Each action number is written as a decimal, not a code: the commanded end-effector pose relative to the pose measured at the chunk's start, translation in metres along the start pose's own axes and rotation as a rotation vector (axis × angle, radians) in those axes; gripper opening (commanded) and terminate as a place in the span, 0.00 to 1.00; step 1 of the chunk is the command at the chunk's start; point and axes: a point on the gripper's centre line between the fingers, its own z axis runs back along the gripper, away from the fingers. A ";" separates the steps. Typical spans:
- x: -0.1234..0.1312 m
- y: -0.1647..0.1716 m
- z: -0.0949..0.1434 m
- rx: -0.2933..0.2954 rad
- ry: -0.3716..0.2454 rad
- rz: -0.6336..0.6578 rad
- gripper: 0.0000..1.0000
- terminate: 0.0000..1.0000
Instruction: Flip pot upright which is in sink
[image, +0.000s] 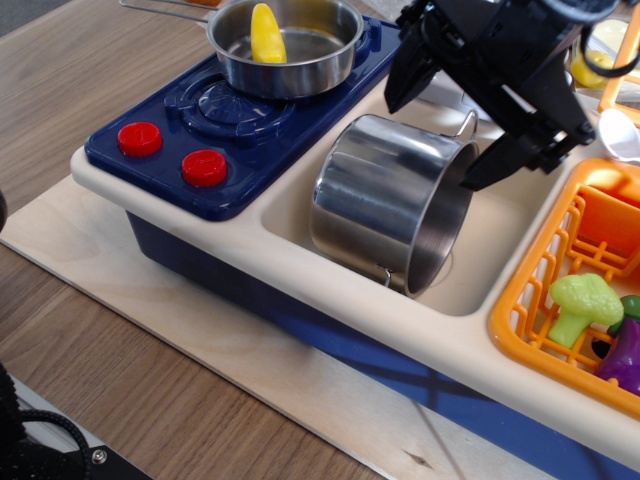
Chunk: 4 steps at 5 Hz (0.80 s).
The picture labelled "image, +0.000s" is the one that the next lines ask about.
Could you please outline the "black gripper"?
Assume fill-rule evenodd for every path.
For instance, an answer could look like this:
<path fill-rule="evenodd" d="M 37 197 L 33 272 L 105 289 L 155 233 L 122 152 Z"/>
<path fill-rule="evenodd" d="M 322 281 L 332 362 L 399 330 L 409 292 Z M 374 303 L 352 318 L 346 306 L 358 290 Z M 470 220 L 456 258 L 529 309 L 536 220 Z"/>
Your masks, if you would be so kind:
<path fill-rule="evenodd" d="M 397 113 L 444 71 L 502 129 L 460 185 L 478 192 L 523 167 L 550 172 L 595 131 L 566 78 L 564 56 L 596 21 L 593 1 L 413 1 L 384 98 Z"/>

